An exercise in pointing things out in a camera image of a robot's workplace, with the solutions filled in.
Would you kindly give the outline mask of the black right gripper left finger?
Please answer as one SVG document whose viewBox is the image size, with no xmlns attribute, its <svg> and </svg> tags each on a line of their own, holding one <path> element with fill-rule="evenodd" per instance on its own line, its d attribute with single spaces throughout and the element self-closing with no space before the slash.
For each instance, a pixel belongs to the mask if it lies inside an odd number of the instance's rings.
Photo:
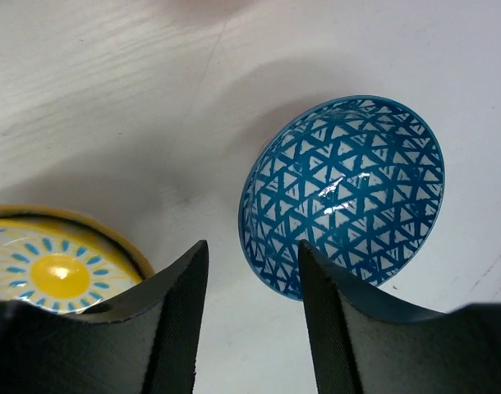
<svg viewBox="0 0 501 394">
<path fill-rule="evenodd" d="M 0 301 L 0 393 L 190 393 L 209 274 L 198 241 L 81 314 Z"/>
</svg>

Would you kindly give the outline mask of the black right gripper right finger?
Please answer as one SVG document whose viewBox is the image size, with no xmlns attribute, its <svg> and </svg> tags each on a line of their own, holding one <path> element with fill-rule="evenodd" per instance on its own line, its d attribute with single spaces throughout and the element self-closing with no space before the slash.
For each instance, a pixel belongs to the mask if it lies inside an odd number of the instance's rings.
<svg viewBox="0 0 501 394">
<path fill-rule="evenodd" d="M 501 393 L 501 304 L 423 308 L 307 241 L 298 263 L 318 392 Z"/>
</svg>

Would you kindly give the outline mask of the yellow blue pattern ceramic bowl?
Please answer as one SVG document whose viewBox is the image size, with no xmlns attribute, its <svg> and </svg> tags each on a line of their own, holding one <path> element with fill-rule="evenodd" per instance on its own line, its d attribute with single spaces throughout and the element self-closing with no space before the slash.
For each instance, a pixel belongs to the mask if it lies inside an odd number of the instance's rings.
<svg viewBox="0 0 501 394">
<path fill-rule="evenodd" d="M 0 204 L 0 301 L 80 314 L 154 275 L 122 234 L 94 218 L 41 205 Z"/>
</svg>

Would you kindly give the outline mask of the red white pattern bowl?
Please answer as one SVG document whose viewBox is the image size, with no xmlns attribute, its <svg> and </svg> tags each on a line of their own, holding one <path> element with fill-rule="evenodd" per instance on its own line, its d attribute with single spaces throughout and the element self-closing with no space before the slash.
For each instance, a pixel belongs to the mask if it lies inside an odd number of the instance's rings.
<svg viewBox="0 0 501 394">
<path fill-rule="evenodd" d="M 389 98 L 321 103 L 263 148 L 241 192 L 238 232 L 253 273 L 300 300 L 298 245 L 379 286 L 431 233 L 444 197 L 444 158 L 429 125 Z"/>
</svg>

